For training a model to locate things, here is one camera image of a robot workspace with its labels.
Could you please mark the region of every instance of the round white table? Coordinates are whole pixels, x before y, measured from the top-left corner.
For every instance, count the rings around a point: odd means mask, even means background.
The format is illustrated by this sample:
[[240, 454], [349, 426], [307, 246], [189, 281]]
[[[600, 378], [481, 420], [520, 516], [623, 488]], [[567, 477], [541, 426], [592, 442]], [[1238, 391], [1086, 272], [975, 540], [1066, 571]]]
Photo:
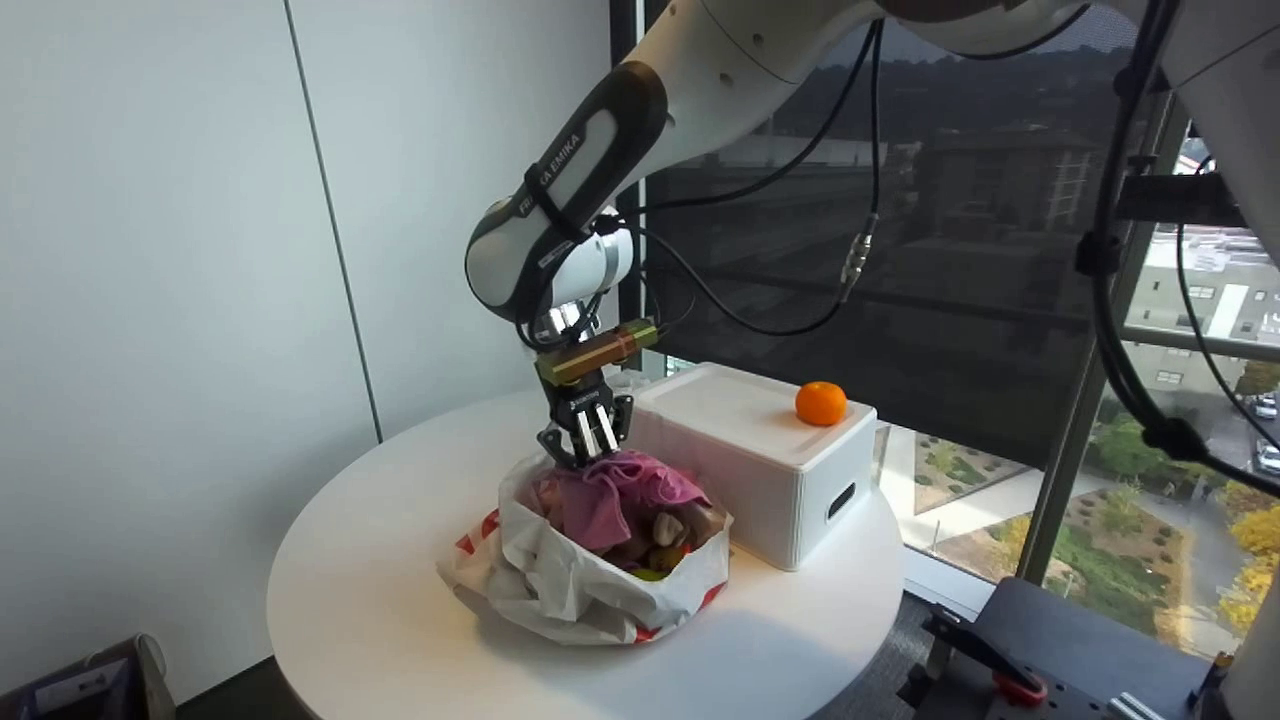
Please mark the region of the round white table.
[[291, 519], [269, 583], [270, 650], [323, 720], [810, 716], [891, 630], [905, 543], [878, 488], [795, 567], [733, 552], [719, 598], [648, 649], [561, 649], [466, 608], [435, 571], [524, 463], [541, 395], [426, 420]]

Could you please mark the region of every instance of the orange ball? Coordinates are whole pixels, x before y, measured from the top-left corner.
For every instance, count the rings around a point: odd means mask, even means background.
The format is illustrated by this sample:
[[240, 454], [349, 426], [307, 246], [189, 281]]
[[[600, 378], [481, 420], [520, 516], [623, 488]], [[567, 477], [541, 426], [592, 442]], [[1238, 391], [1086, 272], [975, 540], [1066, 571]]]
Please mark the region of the orange ball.
[[801, 425], [832, 426], [847, 417], [847, 395], [840, 383], [829, 378], [801, 383], [795, 417]]

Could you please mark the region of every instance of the purple fabric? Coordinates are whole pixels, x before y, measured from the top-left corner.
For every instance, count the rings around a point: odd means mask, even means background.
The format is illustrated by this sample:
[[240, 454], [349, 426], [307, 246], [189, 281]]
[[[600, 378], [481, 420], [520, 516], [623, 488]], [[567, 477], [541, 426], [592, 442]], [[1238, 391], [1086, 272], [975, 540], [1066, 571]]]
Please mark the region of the purple fabric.
[[614, 452], [583, 477], [550, 473], [541, 481], [550, 496], [550, 525], [587, 552], [627, 543], [662, 508], [707, 499], [684, 473], [648, 452]]

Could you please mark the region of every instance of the white wall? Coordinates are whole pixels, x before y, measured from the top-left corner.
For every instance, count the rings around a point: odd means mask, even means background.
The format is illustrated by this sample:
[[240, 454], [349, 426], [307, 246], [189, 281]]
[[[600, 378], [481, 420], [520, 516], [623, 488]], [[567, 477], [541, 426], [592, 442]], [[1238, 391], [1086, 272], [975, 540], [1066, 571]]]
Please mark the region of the white wall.
[[[386, 426], [531, 383], [461, 242], [605, 2], [301, 16]], [[283, 7], [0, 0], [0, 107], [0, 690], [153, 630], [184, 698], [269, 654], [270, 549], [373, 446]]]
[[609, 2], [297, 0], [297, 19], [386, 430], [531, 383], [465, 242], [609, 71]]

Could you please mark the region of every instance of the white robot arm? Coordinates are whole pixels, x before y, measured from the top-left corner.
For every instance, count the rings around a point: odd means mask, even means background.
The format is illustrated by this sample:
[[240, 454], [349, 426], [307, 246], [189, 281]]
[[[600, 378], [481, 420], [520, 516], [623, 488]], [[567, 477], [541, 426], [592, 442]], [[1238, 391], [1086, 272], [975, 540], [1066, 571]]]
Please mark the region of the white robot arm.
[[[1130, 19], [1147, 0], [1106, 0]], [[614, 452], [627, 404], [592, 361], [636, 331], [587, 339], [583, 314], [633, 266], [633, 242], [600, 228], [600, 206], [633, 180], [714, 153], [775, 110], [840, 34], [889, 16], [923, 38], [990, 56], [1066, 22], [1078, 0], [670, 0], [645, 42], [571, 110], [466, 241], [466, 285], [541, 350], [564, 463]], [[1280, 2], [1185, 0], [1163, 76], [1209, 136], [1234, 202], [1280, 255]]]

